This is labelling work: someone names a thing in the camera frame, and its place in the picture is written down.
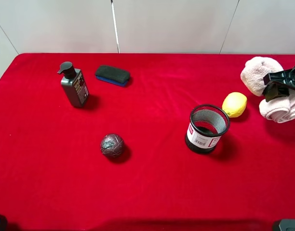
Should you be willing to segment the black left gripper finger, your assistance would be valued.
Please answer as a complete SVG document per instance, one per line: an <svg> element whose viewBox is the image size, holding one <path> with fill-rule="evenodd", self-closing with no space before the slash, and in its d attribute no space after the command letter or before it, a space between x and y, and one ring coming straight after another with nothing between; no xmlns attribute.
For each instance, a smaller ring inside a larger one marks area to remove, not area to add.
<svg viewBox="0 0 295 231"><path fill-rule="evenodd" d="M288 69L279 72L267 73L263 77L263 81L265 85L269 85L271 83L289 85L294 83L295 78L291 75L291 69Z"/></svg>

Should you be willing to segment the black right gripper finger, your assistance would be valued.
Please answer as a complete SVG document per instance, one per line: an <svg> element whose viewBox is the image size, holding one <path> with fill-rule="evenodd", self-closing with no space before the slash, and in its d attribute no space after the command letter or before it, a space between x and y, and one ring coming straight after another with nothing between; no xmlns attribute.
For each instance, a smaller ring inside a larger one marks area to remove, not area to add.
<svg viewBox="0 0 295 231"><path fill-rule="evenodd" d="M286 84L270 83L265 87L263 95L266 102L269 102L273 99L289 96L289 90L295 90L295 88Z"/></svg>

